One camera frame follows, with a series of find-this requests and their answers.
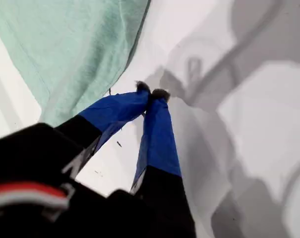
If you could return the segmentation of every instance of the red stripe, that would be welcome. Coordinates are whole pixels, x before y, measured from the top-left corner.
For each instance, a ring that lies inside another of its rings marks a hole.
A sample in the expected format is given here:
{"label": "red stripe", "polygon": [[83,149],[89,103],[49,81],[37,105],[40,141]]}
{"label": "red stripe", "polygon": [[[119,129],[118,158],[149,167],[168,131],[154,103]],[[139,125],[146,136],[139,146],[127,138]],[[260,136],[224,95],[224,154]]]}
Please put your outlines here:
{"label": "red stripe", "polygon": [[36,182],[12,182],[12,183],[3,183],[0,184],[0,193],[4,192],[13,192],[13,191],[37,191],[37,192],[43,192],[48,193],[50,195],[54,195],[57,197],[65,198],[66,195],[63,191],[51,187],[46,184],[40,184]]}

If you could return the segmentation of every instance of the white surface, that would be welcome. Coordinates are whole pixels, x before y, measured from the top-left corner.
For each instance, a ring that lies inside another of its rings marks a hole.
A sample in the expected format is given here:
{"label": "white surface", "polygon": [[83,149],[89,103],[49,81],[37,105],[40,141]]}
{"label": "white surface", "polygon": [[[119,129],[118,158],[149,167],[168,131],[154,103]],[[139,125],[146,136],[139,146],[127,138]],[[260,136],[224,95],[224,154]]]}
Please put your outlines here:
{"label": "white surface", "polygon": [[0,137],[37,122],[41,108],[0,39]]}
{"label": "white surface", "polygon": [[[152,0],[112,93],[136,80],[172,93],[199,237],[300,238],[300,0]],[[141,135],[138,118],[77,179],[104,195],[129,190]]]}

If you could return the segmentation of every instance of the fuzzy tip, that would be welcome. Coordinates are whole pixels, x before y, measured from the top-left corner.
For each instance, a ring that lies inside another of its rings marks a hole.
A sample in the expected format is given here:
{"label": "fuzzy tip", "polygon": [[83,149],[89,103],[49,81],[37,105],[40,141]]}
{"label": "fuzzy tip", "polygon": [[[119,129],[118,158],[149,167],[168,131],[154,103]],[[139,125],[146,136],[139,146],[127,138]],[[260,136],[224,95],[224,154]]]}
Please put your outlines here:
{"label": "fuzzy tip", "polygon": [[147,91],[149,94],[151,94],[151,90],[150,90],[150,87],[145,83],[145,82],[142,82],[142,81],[137,81],[136,82],[136,91],[137,92],[141,92],[141,91]]}
{"label": "fuzzy tip", "polygon": [[152,97],[153,99],[164,98],[166,102],[169,101],[170,96],[171,96],[171,95],[170,95],[169,92],[165,91],[164,89],[160,89],[160,88],[154,89],[154,91],[153,91],[152,94],[151,94],[151,97]]}

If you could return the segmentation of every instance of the teal towel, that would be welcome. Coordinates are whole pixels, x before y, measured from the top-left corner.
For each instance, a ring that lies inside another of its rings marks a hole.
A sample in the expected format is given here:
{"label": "teal towel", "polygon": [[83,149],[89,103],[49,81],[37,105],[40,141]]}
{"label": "teal towel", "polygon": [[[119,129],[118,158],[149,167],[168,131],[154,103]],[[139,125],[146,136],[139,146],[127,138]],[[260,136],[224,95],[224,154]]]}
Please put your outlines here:
{"label": "teal towel", "polygon": [[0,0],[0,37],[56,126],[100,99],[127,66],[148,0]]}

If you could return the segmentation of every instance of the mint green cloth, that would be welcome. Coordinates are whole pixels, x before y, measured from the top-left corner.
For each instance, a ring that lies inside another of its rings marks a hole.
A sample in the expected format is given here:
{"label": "mint green cloth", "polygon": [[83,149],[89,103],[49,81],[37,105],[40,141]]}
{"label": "mint green cloth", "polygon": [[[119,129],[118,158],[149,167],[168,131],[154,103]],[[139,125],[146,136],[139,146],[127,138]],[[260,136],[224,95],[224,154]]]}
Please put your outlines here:
{"label": "mint green cloth", "polygon": [[56,126],[100,99],[129,60],[148,0],[0,0],[0,37]]}

